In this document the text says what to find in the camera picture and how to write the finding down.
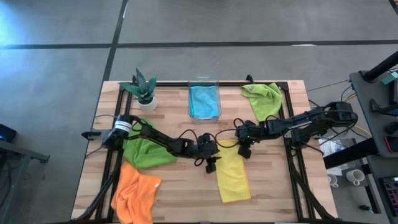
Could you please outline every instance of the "concrete floor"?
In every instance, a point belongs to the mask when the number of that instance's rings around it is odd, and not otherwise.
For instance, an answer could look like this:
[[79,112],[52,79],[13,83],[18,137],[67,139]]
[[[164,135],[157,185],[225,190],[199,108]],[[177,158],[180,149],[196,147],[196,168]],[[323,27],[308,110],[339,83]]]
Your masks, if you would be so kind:
[[[81,44],[0,50],[0,123],[19,132],[18,145],[51,154],[48,164],[31,162],[9,223],[69,219],[87,145],[80,133],[90,129],[104,75],[130,80],[135,67],[158,80],[202,74],[242,80],[251,74],[257,80],[305,80],[312,89],[346,80],[397,49],[379,42],[398,39],[398,17],[387,0],[130,0],[119,43],[267,41],[275,46],[117,49],[109,71],[112,50],[80,48],[112,43],[121,6],[122,0],[0,1],[0,45]],[[346,40],[352,45],[333,42]],[[290,46],[280,41],[325,42]],[[324,105],[348,86],[314,90],[308,97]],[[367,129],[358,102],[351,102],[358,124]],[[333,189],[333,196],[340,218],[387,223],[385,215],[357,209],[369,204],[364,189]]]

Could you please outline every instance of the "mug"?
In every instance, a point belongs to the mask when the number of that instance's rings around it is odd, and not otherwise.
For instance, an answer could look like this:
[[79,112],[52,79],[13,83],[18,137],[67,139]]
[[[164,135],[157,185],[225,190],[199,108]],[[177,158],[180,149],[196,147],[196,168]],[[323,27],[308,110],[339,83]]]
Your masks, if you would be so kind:
[[337,184],[337,177],[333,174],[328,174],[328,180],[329,180],[329,184],[334,187],[334,188],[338,188],[338,184]]
[[352,182],[355,186],[359,186],[360,182],[365,179],[365,174],[358,170],[351,170],[346,173],[347,180]]

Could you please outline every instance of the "succulent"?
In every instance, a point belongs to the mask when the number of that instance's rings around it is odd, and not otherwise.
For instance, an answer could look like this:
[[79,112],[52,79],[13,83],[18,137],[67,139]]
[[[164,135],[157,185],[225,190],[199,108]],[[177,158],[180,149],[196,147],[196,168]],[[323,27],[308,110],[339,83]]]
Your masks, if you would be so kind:
[[121,87],[132,93],[137,97],[138,101],[148,101],[154,96],[156,87],[156,77],[152,77],[146,82],[142,73],[136,68],[137,72],[137,85],[130,83],[119,83]]

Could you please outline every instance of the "blue towel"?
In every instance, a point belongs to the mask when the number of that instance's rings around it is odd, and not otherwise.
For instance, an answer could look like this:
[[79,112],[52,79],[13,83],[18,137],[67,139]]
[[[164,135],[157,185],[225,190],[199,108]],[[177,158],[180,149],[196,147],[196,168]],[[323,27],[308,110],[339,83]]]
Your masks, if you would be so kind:
[[215,118],[218,114],[218,95],[215,86],[193,86],[191,93],[191,115],[194,118]]

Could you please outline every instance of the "green towel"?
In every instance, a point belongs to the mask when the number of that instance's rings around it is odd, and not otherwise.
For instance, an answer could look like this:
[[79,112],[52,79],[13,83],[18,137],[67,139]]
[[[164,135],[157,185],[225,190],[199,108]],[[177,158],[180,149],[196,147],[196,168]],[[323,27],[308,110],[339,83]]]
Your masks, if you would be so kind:
[[269,115],[274,115],[282,105],[282,93],[275,83],[270,85],[251,84],[242,86],[242,96],[250,101],[251,108],[257,120],[265,121]]
[[[148,120],[144,122],[153,126]],[[133,128],[135,130],[141,130],[141,125],[136,124]],[[137,131],[131,130],[129,136],[136,134],[138,134]],[[168,153],[165,147],[147,139],[139,138],[124,141],[123,149],[123,157],[137,169],[150,168],[177,161],[177,158]]]

